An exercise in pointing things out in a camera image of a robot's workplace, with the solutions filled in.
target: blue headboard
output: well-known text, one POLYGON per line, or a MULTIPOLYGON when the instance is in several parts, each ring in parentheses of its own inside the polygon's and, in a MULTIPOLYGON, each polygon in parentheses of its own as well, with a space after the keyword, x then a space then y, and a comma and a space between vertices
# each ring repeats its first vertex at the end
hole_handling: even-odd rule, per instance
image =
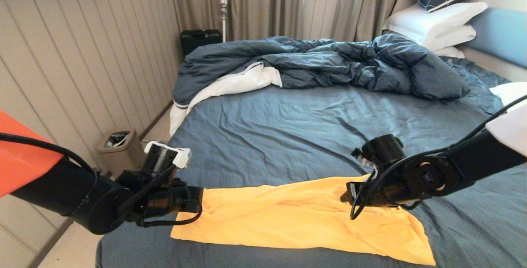
POLYGON ((527 13, 489 7, 472 18, 476 38, 465 45, 527 68, 527 13))

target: floor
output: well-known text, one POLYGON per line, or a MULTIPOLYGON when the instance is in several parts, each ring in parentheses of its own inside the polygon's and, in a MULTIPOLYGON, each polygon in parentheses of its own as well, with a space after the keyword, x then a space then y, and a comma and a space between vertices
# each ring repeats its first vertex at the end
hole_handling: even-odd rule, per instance
MULTIPOLYGON (((170 139, 170 110, 145 136, 147 140, 170 139)), ((97 243, 101 235, 94 235, 77 223, 73 223, 49 251, 38 268, 92 268, 95 267, 97 243)))

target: orange panel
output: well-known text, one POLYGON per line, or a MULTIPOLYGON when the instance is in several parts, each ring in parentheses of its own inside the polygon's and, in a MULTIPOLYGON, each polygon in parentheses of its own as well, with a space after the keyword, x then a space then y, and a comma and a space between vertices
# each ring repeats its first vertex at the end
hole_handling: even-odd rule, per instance
MULTIPOLYGON (((49 142, 0 110, 0 132, 49 142)), ((60 159, 54 151, 0 141, 0 197, 43 176, 60 159)))

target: headboard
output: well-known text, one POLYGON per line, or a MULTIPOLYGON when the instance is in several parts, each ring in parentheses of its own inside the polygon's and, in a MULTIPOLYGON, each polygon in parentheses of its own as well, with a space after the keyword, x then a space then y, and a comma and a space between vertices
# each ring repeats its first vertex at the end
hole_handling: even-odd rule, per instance
POLYGON ((527 13, 489 7, 472 18, 476 38, 467 47, 527 68, 527 13))
MULTIPOLYGON (((489 8, 474 17, 473 41, 458 48, 488 71, 511 81, 527 81, 527 0, 469 0, 486 2, 489 8)), ((397 0, 393 13, 416 0, 397 0)))

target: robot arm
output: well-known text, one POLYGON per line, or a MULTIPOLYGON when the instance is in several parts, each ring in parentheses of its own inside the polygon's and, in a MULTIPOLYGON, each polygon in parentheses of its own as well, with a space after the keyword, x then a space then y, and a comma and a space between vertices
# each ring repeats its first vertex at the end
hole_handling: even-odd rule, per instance
MULTIPOLYGON (((140 171, 125 170, 113 181, 95 173, 77 154, 54 144, 7 133, 0 133, 0 140, 4 141, 0 142, 0 148, 4 143, 3 154, 7 152, 7 155, 7 145, 12 142, 64 155, 42 176, 15 189, 11 195, 71 217, 94 234, 111 232, 124 221, 143 227, 183 225, 195 221, 201 214, 203 189, 187 186, 175 178, 177 170, 187 166, 189 149, 149 142, 140 171), (185 221, 145 221, 171 212, 194 212, 196 216, 185 221)), ((18 146, 15 154, 23 156, 24 147, 18 146)), ((9 180, 9 175, 16 175, 17 169, 4 168, 2 178, 9 180)))
POLYGON ((352 154, 371 161, 376 170, 367 181, 346 185, 341 201, 352 204, 351 219, 356 219, 365 206, 402 206, 411 210, 424 199, 454 193, 525 163, 527 105, 498 116, 526 98, 504 107, 447 148, 406 157, 401 141, 384 135, 365 143, 361 150, 356 149, 352 154))

